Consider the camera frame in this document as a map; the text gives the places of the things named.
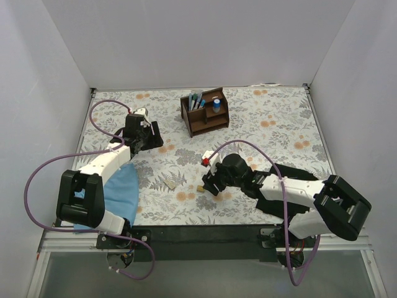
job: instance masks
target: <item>wall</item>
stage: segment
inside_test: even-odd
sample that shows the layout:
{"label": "wall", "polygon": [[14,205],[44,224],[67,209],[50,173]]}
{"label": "wall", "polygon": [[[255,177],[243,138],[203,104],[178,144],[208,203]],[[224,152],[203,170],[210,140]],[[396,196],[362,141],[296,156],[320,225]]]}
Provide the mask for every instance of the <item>wall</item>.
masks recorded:
{"label": "wall", "polygon": [[43,0],[98,89],[309,83],[354,0]]}
{"label": "wall", "polygon": [[397,2],[357,0],[312,84],[337,173],[371,203],[366,226],[389,297],[397,292]]}
{"label": "wall", "polygon": [[[74,152],[89,87],[41,0],[0,0],[0,297],[25,297],[42,229],[25,214],[23,190],[45,160]],[[32,183],[34,214],[51,224],[59,161]]]}

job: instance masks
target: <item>blue cloth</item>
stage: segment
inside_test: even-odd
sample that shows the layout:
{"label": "blue cloth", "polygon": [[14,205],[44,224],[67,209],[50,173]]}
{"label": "blue cloth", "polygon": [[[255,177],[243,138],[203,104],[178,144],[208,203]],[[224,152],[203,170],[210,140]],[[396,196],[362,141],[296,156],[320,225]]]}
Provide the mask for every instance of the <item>blue cloth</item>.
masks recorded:
{"label": "blue cloth", "polygon": [[[76,197],[84,197],[84,190],[75,193]],[[104,186],[105,209],[126,218],[131,225],[134,223],[139,201],[139,184],[136,169],[132,163],[123,165],[116,171]],[[85,225],[74,225],[75,229],[89,228]]]}

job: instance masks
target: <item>wooden box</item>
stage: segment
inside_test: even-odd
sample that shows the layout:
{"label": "wooden box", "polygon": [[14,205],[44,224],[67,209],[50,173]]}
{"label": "wooden box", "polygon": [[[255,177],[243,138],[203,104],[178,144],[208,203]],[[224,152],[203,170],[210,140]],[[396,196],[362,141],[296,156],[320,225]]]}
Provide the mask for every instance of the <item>wooden box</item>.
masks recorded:
{"label": "wooden box", "polygon": [[[213,97],[217,96],[221,101],[220,111],[214,113]],[[189,111],[189,97],[181,98],[181,116],[185,120],[190,137],[215,129],[229,127],[229,107],[228,101],[223,94],[223,88],[217,88],[202,93],[205,105],[201,109]]]}

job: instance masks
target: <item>table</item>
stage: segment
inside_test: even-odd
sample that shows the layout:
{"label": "table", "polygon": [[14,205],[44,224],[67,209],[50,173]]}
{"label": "table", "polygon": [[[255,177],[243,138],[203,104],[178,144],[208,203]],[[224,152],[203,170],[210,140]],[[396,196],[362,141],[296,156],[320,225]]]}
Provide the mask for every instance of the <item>table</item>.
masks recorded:
{"label": "table", "polygon": [[[224,88],[229,102],[230,126],[189,137],[181,118],[180,98],[207,89],[165,89],[151,91],[101,91],[91,104],[116,99],[133,109],[146,107],[149,119],[157,120],[164,146],[142,151],[132,163],[139,176],[139,207],[134,225],[222,225],[279,224],[281,219],[255,208],[256,200],[229,187],[218,196],[196,192],[207,169],[200,165],[206,150],[214,150],[234,139],[244,139],[262,148],[275,162],[306,169],[319,179],[331,174],[331,167],[313,111],[304,88]],[[94,121],[109,132],[124,126],[124,107],[104,103],[94,111]],[[110,138],[97,131],[88,119],[81,152],[104,149]],[[221,156],[239,153],[252,169],[268,171],[267,162],[255,149],[234,143]],[[78,158],[79,168],[94,156]],[[170,179],[172,191],[164,183]]]}

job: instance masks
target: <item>purple cable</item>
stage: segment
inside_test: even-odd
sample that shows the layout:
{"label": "purple cable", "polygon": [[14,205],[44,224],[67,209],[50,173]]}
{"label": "purple cable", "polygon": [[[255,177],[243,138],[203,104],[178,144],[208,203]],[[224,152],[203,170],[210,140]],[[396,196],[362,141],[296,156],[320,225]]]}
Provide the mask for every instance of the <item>purple cable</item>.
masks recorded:
{"label": "purple cable", "polygon": [[[104,103],[104,102],[114,102],[114,103],[116,103],[116,104],[120,104],[120,105],[123,106],[123,107],[126,107],[126,108],[128,109],[128,112],[131,112],[131,110],[130,110],[130,107],[128,107],[126,104],[124,104],[124,103],[122,103],[122,102],[120,102],[120,101],[115,101],[115,100],[113,100],[113,99],[105,99],[105,100],[103,100],[103,101],[99,101],[99,102],[97,102],[96,104],[94,104],[94,105],[91,107],[90,111],[89,111],[89,120],[91,121],[91,124],[92,124],[97,130],[99,130],[100,132],[102,132],[102,133],[104,133],[104,134],[106,134],[106,135],[108,135],[108,136],[111,136],[111,137],[114,137],[114,138],[119,138],[119,139],[121,140],[121,144],[117,145],[116,147],[114,147],[114,148],[112,149],[112,150],[117,150],[117,149],[121,148],[122,146],[124,146],[124,139],[123,139],[122,137],[118,136],[118,135],[114,135],[114,134],[112,134],[112,133],[106,132],[105,130],[101,129],[98,125],[95,124],[94,120],[92,119],[92,112],[93,112],[93,110],[94,110],[99,104],[102,104],[102,103]],[[67,230],[67,229],[62,229],[62,228],[53,228],[53,227],[48,227],[48,226],[46,226],[46,225],[40,223],[39,221],[37,221],[37,220],[35,219],[35,217],[33,216],[33,214],[32,214],[31,211],[30,211],[29,203],[28,203],[28,199],[27,199],[27,194],[28,194],[28,190],[29,190],[30,183],[32,182],[34,176],[35,176],[42,168],[44,168],[46,165],[48,165],[48,164],[50,164],[50,163],[52,163],[52,162],[54,162],[54,161],[57,161],[57,160],[62,160],[62,159],[64,159],[64,158],[76,157],[76,156],[84,156],[84,155],[92,155],[92,154],[102,154],[102,153],[107,153],[107,152],[110,152],[110,150],[109,150],[109,149],[106,149],[106,150],[99,150],[99,151],[92,151],[92,152],[82,152],[82,153],[73,153],[73,154],[62,155],[62,156],[58,156],[58,157],[55,157],[55,158],[52,158],[52,159],[46,161],[45,163],[43,163],[42,165],[40,165],[37,169],[35,169],[35,170],[33,171],[33,173],[29,176],[29,178],[28,178],[28,180],[27,180],[27,182],[26,182],[26,185],[25,185],[25,190],[24,190],[24,205],[25,205],[25,210],[26,210],[27,216],[29,216],[30,220],[31,220],[35,225],[38,225],[40,228],[43,228],[44,230],[54,231],[54,232],[63,232],[63,233],[93,233],[93,232],[96,233],[96,232],[99,232],[99,231],[97,231],[97,230]],[[114,235],[114,234],[109,234],[109,233],[108,233],[107,235],[108,235],[108,236],[111,236],[111,237],[114,237],[114,238],[131,240],[131,241],[137,242],[137,243],[139,243],[139,244],[142,244],[143,246],[145,246],[145,247],[149,250],[150,255],[151,255],[151,257],[152,257],[152,262],[151,262],[150,270],[149,270],[148,273],[146,273],[144,276],[142,276],[142,277],[140,277],[140,276],[133,276],[133,275],[131,275],[131,274],[129,274],[129,273],[124,273],[122,270],[120,270],[121,273],[123,273],[124,275],[127,275],[128,277],[130,277],[130,278],[132,278],[132,279],[136,279],[136,280],[140,281],[140,280],[142,280],[142,279],[147,278],[147,277],[153,272],[154,264],[155,264],[155,262],[156,262],[156,261],[155,261],[155,257],[154,257],[154,251],[153,251],[153,249],[152,249],[147,243],[145,243],[145,242],[143,242],[143,241],[141,241],[141,240],[139,240],[139,239],[135,239],[135,238],[131,238],[131,237],[125,237],[125,236]]]}
{"label": "purple cable", "polygon": [[[279,177],[280,180],[280,184],[281,184],[281,189],[283,192],[283,206],[284,206],[284,222],[287,223],[288,222],[288,206],[287,206],[287,192],[285,191],[285,185],[284,185],[284,181],[282,180],[282,175],[281,172],[279,170],[279,168],[276,166],[276,164],[270,159],[270,157],[268,157],[261,149],[259,149],[257,146],[255,146],[254,144],[248,142],[248,141],[244,141],[244,140],[233,140],[233,141],[228,141],[226,143],[224,143],[222,146],[218,147],[214,153],[211,154],[211,156],[208,158],[209,160],[217,153],[219,152],[223,147],[231,144],[231,143],[236,143],[236,142],[241,142],[241,143],[245,143],[250,145],[251,147],[255,148],[260,154],[262,154],[274,167],[277,176]],[[287,268],[288,268],[288,274],[290,276],[291,282],[294,286],[299,286],[300,283],[302,282],[303,278],[305,277],[305,274],[309,268],[310,263],[312,262],[312,260],[314,259],[314,256],[316,255],[316,252],[318,250],[319,244],[320,244],[320,235],[317,236],[316,239],[316,243],[314,244],[313,250],[311,251],[311,254],[308,258],[308,260],[306,261],[306,263],[303,266],[300,266],[296,269],[303,269],[302,273],[299,276],[298,281],[296,282],[295,279],[293,278],[293,269],[291,267],[291,259],[290,259],[290,254],[287,253],[288,251],[290,251],[290,241],[289,241],[289,237],[288,237],[288,225],[285,224],[284,225],[284,234],[285,234],[285,256],[287,259]]]}

